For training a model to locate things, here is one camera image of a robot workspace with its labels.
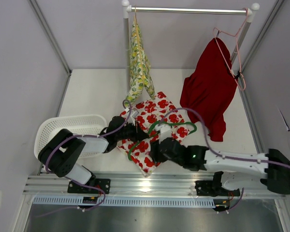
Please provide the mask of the red poppy print cloth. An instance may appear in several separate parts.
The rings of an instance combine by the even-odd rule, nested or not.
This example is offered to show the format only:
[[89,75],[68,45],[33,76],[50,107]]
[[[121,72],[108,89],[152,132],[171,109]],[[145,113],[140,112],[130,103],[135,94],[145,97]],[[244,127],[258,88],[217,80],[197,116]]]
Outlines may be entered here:
[[[117,148],[127,155],[128,160],[133,162],[144,176],[148,176],[160,165],[150,157],[151,145],[160,137],[155,131],[157,121],[160,121],[165,114],[175,109],[175,105],[166,97],[164,92],[156,94],[154,100],[140,102],[133,107],[138,111],[135,121],[142,131],[149,135],[148,139],[140,142],[133,142],[130,139],[123,139],[117,143]],[[169,114],[164,121],[171,126],[171,137],[182,142],[189,134],[196,132],[197,127],[191,122],[184,120],[183,116],[175,111]]]

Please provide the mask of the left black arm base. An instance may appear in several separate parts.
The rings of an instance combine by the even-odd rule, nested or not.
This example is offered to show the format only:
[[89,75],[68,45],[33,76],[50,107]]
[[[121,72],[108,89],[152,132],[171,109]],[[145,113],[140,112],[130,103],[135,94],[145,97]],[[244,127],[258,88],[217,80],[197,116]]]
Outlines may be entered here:
[[101,192],[99,192],[97,189],[101,189],[105,194],[109,194],[111,179],[97,178],[96,176],[93,176],[89,179],[88,182],[85,183],[85,185],[90,187],[84,187],[73,181],[70,181],[67,192],[75,194],[99,194]]

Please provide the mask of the yellow clothes hanger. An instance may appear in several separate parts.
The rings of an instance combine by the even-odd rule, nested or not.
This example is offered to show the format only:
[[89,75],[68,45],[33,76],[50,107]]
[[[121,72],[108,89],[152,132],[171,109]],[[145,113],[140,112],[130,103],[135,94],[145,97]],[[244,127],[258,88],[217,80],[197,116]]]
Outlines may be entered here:
[[142,57],[142,52],[141,52],[141,47],[140,47],[140,37],[139,37],[139,31],[138,31],[138,23],[137,23],[137,16],[136,16],[136,7],[134,7],[134,21],[135,21],[135,30],[136,30],[136,37],[137,37],[137,46],[138,46],[138,51],[139,51],[139,60],[140,60],[140,65],[141,65],[141,77],[144,80],[144,70],[143,70],[143,57]]

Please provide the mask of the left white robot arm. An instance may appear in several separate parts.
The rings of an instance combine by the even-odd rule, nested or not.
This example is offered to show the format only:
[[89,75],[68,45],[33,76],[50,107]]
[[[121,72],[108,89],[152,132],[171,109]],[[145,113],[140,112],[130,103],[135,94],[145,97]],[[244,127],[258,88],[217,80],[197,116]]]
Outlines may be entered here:
[[78,117],[51,118],[40,126],[34,145],[34,155],[48,172],[78,183],[78,187],[84,193],[91,193],[94,190],[95,181],[92,179],[94,174],[91,171],[77,164],[82,152],[108,153],[119,141],[129,139],[141,142],[149,138],[138,123],[129,123],[126,119],[115,116],[108,127],[97,135],[74,134],[68,129],[61,129],[48,143],[38,143],[49,123],[66,122],[67,119]]

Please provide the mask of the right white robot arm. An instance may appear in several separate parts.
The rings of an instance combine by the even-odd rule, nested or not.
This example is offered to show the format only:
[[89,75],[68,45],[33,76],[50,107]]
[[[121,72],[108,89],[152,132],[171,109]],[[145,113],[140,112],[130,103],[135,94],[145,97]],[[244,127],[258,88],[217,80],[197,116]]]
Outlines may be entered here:
[[224,196],[241,188],[266,186],[267,190],[290,195],[290,160],[279,150],[270,148],[266,153],[228,153],[200,145],[181,145],[173,138],[151,143],[150,156],[155,163],[171,161],[192,172],[208,171],[213,180],[195,188],[198,195]]

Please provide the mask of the lemon print skirt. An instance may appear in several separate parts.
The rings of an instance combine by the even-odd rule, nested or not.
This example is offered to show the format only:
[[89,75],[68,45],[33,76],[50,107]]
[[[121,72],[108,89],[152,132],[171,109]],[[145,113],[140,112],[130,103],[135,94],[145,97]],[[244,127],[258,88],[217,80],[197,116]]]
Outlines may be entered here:
[[130,89],[126,96],[131,104],[134,104],[136,100],[141,96],[142,92],[145,90],[151,99],[155,99],[155,87],[150,75],[150,63],[148,57],[144,50],[143,38],[141,29],[138,25],[139,37],[140,37],[140,47],[143,57],[143,70],[144,70],[144,80],[141,77],[141,65],[139,60],[139,51],[135,30],[135,21],[132,24],[131,35],[130,35]]

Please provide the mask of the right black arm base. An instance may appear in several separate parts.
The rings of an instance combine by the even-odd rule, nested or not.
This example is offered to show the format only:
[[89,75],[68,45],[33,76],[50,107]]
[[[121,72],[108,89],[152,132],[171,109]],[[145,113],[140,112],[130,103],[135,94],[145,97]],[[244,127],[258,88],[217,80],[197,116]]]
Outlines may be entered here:
[[240,190],[227,190],[222,186],[222,175],[224,172],[215,172],[212,180],[197,180],[195,181],[195,189],[198,196],[240,196]]

